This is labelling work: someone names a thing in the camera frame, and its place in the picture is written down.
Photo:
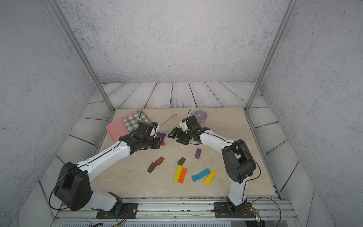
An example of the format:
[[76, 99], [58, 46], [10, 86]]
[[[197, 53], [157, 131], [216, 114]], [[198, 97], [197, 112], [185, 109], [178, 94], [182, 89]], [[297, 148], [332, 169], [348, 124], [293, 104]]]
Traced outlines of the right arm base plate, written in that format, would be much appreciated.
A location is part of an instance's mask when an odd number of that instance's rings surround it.
[[254, 208], [249, 202], [238, 206], [231, 202], [215, 202], [214, 214], [215, 218], [256, 218]]

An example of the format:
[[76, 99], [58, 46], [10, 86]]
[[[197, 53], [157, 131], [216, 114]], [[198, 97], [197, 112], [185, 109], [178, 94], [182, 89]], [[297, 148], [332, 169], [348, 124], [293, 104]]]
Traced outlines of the purple wedge block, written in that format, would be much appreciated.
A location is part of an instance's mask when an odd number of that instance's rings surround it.
[[163, 142], [165, 137], [166, 137], [166, 134], [163, 133], [163, 132], [157, 132], [157, 136], [161, 138], [161, 141]]

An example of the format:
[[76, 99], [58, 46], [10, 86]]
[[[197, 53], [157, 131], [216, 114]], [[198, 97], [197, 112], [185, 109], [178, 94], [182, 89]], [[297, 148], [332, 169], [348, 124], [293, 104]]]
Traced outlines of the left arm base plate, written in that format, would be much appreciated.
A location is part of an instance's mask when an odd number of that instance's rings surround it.
[[110, 211], [98, 210], [96, 219], [135, 219], [138, 203], [117, 202]]

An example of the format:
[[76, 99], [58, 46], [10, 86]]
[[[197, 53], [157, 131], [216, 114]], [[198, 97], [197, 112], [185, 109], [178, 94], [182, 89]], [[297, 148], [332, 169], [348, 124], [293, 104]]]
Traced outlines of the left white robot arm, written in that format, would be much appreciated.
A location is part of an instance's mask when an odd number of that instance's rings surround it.
[[122, 203], [121, 198], [112, 193], [96, 192], [91, 189], [90, 183], [119, 160], [139, 150], [159, 149], [161, 144], [162, 139], [157, 135], [125, 135], [111, 147], [89, 159], [77, 164], [66, 163], [61, 168], [52, 194], [71, 211], [78, 211], [84, 207], [111, 211]]

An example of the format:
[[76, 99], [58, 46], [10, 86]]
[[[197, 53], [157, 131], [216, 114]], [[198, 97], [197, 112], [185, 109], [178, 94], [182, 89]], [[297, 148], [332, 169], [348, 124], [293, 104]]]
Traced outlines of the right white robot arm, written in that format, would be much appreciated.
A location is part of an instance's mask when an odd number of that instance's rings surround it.
[[174, 128], [167, 137], [175, 139], [183, 145], [206, 145], [220, 152], [228, 176], [231, 179], [230, 192], [227, 202], [232, 206], [242, 206], [246, 203], [247, 185], [253, 180], [255, 169], [261, 171], [260, 166], [253, 158], [245, 141], [229, 140], [214, 133], [208, 127], [197, 130]]

